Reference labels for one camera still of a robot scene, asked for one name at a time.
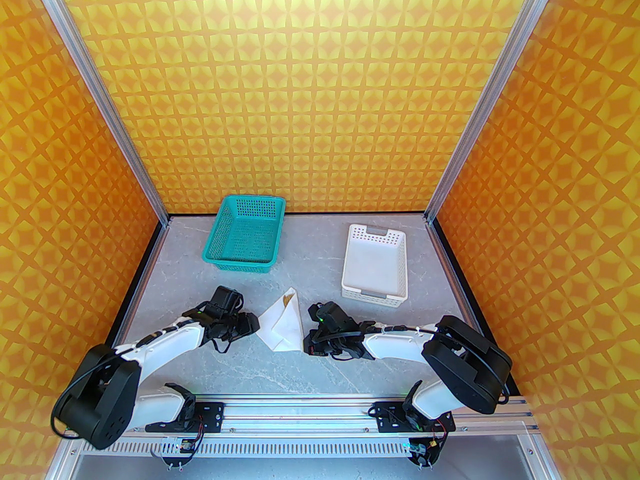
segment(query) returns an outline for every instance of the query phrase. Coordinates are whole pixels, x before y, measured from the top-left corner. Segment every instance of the gray marble table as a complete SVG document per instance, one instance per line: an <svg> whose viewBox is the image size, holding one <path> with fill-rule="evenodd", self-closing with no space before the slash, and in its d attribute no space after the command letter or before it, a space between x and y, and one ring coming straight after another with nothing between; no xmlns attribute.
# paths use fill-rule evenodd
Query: gray marble table
<svg viewBox="0 0 640 480"><path fill-rule="evenodd" d="M228 272L201 259L214 217L174 217L126 334L126 342L173 322L208 300L218 285L244 296L247 311L261 314L289 287L298 292L305 333L314 324L307 308L337 302L357 322L423 325L460 309L419 214L286 215L277 263L268 274ZM409 298L398 308L345 299L341 277L350 224L407 235ZM146 381L176 382L201 394L369 394L404 396L419 379L435 377L426 364L385 359L340 362L302 352L272 352L255 335L217 354L205 345L163 366Z"/></svg>

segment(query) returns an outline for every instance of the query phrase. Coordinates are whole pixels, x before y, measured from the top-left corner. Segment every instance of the metal extrusion bar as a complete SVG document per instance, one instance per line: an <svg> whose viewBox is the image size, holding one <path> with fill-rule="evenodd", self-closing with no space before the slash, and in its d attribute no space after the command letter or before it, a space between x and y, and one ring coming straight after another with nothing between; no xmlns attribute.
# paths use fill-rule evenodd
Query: metal extrusion bar
<svg viewBox="0 0 640 480"><path fill-rule="evenodd" d="M80 71L80 76L84 80L84 83L86 83L91 96L93 96L100 110L100 114L102 114L110 132L113 134L122 154L126 158L126 162L131 167L137 182L142 187L146 198L157 215L160 224L162 224L163 227L166 226L167 222L169 222L169 215L167 214L165 204L162 202L156 186L138 155L138 151L122 122L121 116L114 105L114 101L112 101L100 73L98 73L98 68L96 68L96 64L85 45L85 41L78 27L76 27L76 23L67 8L65 0L42 0L42 3L60 34L69 55L71 55L71 59L73 59L78 71Z"/></svg>
<svg viewBox="0 0 640 480"><path fill-rule="evenodd" d="M562 476L541 435L519 434L518 441L526 465L535 480L561 480Z"/></svg>
<svg viewBox="0 0 640 480"><path fill-rule="evenodd" d="M69 480L80 459L80 446L78 441L60 441L46 471L45 480Z"/></svg>
<svg viewBox="0 0 640 480"><path fill-rule="evenodd" d="M518 62L548 1L549 0L524 0L522 8L518 16L516 16L507 40L498 56L498 60L496 60L495 66L493 66L489 79L480 93L480 98L478 98L473 112L471 112L471 117L462 131L462 135L460 135L457 146L455 146L448 165L446 165L442 178L440 178L433 196L429 201L429 205L425 211L425 217L428 222L434 221L444 204L456 178L458 178L462 170L462 166L464 166L471 150L476 144L482 128L484 128L487 119L489 119L491 112L496 106L507 80L509 80L512 71L514 71L516 62Z"/></svg>
<svg viewBox="0 0 640 480"><path fill-rule="evenodd" d="M371 395L228 395L198 396L199 402L224 402L220 434L206 439L372 439L380 434L375 418L368 416L374 402L387 400L401 404L403 398ZM456 432L466 435L537 433L538 426L524 398L512 397L491 415L462 407L453 413ZM151 436L129 432L125 437ZM398 432L394 437L420 437L420 432Z"/></svg>

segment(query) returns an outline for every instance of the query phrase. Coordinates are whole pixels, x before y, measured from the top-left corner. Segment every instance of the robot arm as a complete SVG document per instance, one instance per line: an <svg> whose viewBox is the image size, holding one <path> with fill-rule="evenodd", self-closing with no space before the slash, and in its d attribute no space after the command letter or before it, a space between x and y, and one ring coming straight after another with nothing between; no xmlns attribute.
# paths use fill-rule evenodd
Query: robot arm
<svg viewBox="0 0 640 480"><path fill-rule="evenodd" d="M428 363L439 380L417 382L404 408L431 421L441 414L467 406L493 414L505 390L512 367L507 354L459 318L446 315L439 323L423 327L387 326L379 322L356 323L334 302L314 304L309 314L318 329L304 339L307 354L353 359L398 358Z"/></svg>
<svg viewBox="0 0 640 480"><path fill-rule="evenodd" d="M55 417L103 450L127 429L150 423L179 420L186 430L193 423L194 395L177 384L148 392L138 387L158 368L189 350L209 342L218 350L219 339L228 343L224 354L232 342L256 332L258 318L240 312L242 306L240 293L218 286L210 301L135 343L115 349L105 344L92 347L54 405L54 432L60 435L53 427Z"/></svg>

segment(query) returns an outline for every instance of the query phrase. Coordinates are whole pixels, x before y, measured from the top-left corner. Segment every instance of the geometric pattern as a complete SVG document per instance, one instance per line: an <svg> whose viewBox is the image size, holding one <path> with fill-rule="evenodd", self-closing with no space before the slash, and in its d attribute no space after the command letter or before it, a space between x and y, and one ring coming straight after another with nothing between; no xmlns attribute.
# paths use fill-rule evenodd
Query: geometric pattern
<svg viewBox="0 0 640 480"><path fill-rule="evenodd" d="M523 0L66 0L167 210L423 210Z"/></svg>
<svg viewBox="0 0 640 480"><path fill-rule="evenodd" d="M550 0L439 212L567 479L640 478L640 0Z"/></svg>
<svg viewBox="0 0 640 480"><path fill-rule="evenodd" d="M41 0L0 0L0 24L0 476L35 479L157 219Z"/></svg>

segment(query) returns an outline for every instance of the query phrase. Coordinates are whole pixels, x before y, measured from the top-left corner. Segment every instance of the white paper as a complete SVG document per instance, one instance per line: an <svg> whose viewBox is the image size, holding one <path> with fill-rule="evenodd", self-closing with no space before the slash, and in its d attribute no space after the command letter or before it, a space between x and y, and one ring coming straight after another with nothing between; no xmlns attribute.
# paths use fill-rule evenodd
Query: white paper
<svg viewBox="0 0 640 480"><path fill-rule="evenodd" d="M256 334L274 352L302 350L302 320L294 288L289 288L258 321L260 329Z"/></svg>

